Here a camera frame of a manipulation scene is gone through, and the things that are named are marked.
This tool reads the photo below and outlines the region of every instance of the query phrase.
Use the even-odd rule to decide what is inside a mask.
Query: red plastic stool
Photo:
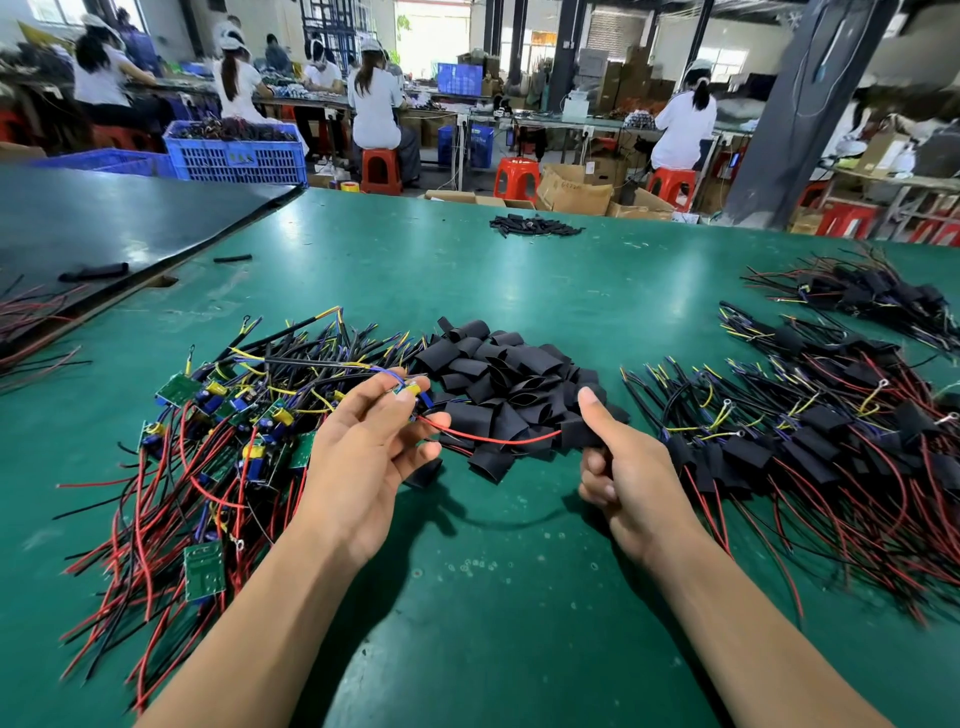
[[[4,110],[0,111],[0,141],[29,147],[34,143],[34,136],[26,119],[16,111]]]
[[[693,203],[693,188],[697,183],[697,173],[692,169],[667,169],[661,167],[654,171],[647,183],[647,192],[653,192],[657,197],[676,207],[679,212],[687,212]],[[680,185],[685,184],[687,188],[686,202],[682,206],[677,206],[677,198],[680,196]]]
[[[866,240],[876,216],[876,205],[828,202],[824,205],[824,219],[817,229],[824,237],[854,237]]]
[[[131,152],[149,152],[154,148],[150,135],[126,127],[92,126],[93,146],[97,149],[127,149]]]
[[[506,187],[500,191],[500,176],[506,178]],[[527,195],[527,178],[532,177],[534,189],[540,186],[540,164],[535,159],[523,157],[504,157],[496,167],[493,181],[493,196],[503,200],[527,200],[535,198]]]
[[[960,221],[944,223],[930,240],[930,245],[947,245],[960,248]]]
[[[382,175],[377,176],[377,181],[372,174],[372,163],[375,159],[383,163],[384,170]],[[396,150],[365,149],[363,151],[363,181],[360,182],[360,189],[363,192],[380,195],[398,195],[403,191],[403,182],[400,181],[400,160],[396,156]]]

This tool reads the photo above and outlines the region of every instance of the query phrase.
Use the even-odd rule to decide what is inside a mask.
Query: green workbench
[[[132,722],[122,683],[147,635],[110,653],[98,674],[63,683],[74,654],[57,636],[85,618],[100,574],[60,575],[67,554],[101,543],[109,510],[51,522],[108,497],[56,491],[57,482],[117,477],[157,412],[152,395],[191,344],[215,355],[244,315],[269,330],[334,304],[357,327],[386,333],[485,319],[550,342],[598,369],[611,400],[636,414],[617,368],[672,354],[685,366],[753,359],[716,321],[720,299],[773,319],[797,307],[768,302],[738,276],[780,270],[836,241],[672,223],[558,215],[586,226],[569,238],[504,239],[488,207],[310,190],[184,263],[169,288],[146,289],[71,332],[94,363],[54,373],[0,399],[0,713],[5,726]],[[914,282],[960,301],[960,252],[892,245]],[[253,260],[215,265],[215,255]],[[861,326],[891,338],[893,334]],[[907,345],[918,361],[929,350]],[[944,359],[924,373],[940,385]],[[520,460],[499,486],[444,453],[427,492],[404,489],[387,544],[361,574],[308,682],[298,722],[365,726],[709,726],[715,696],[649,583],[624,567],[573,497],[579,453]],[[730,508],[737,562],[793,618],[782,575]],[[813,643],[901,728],[956,725],[960,627],[927,630],[880,593],[843,587],[810,557],[791,571]]]

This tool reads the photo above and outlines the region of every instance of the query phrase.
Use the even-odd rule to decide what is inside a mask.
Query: black hair
[[[107,43],[113,45],[114,42],[113,33],[106,28],[87,28],[77,41],[77,65],[87,73],[106,68],[110,65],[110,59],[104,46]]]
[[[693,107],[699,111],[710,103],[710,69],[693,68],[686,72],[684,84],[693,86]]]
[[[224,93],[229,101],[237,96],[237,71],[238,61],[246,61],[250,54],[245,48],[237,48],[233,51],[224,51],[224,63],[220,67],[220,78],[224,82]]]
[[[353,78],[353,89],[361,96],[370,92],[370,81],[373,80],[373,70],[383,68],[386,61],[380,51],[364,51],[360,54],[360,70]]]

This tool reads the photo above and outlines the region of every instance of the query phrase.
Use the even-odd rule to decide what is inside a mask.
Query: hand
[[[580,497],[603,511],[624,552],[652,569],[677,538],[702,537],[666,447],[615,420],[587,387],[578,399],[584,422],[607,445],[584,449]]]
[[[424,392],[430,388],[425,376],[416,382]],[[437,430],[423,421],[410,422],[416,398],[407,390],[392,394],[396,385],[396,379],[383,372],[372,376],[350,390],[326,418],[313,441],[294,518],[298,527],[335,534],[357,569],[383,546],[400,483],[441,451],[440,443],[420,444]],[[428,419],[450,425],[445,412]]]

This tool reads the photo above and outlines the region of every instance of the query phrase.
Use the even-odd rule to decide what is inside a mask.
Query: blue plastic crate
[[[175,139],[171,136],[190,124],[189,121],[175,121],[163,135],[179,179],[306,184],[306,160],[299,140],[220,141]],[[277,127],[297,135],[296,124],[277,124]]]
[[[441,93],[479,96],[482,88],[482,65],[437,63],[437,89]]]
[[[48,157],[31,162],[34,167],[83,169],[91,172],[112,172],[140,177],[177,178],[173,162],[167,155],[154,152],[130,152],[126,149],[91,149],[73,155]]]
[[[440,127],[437,131],[437,164],[450,166],[453,160],[453,127]]]
[[[473,127],[470,132],[470,166],[489,169],[493,165],[493,127]]]

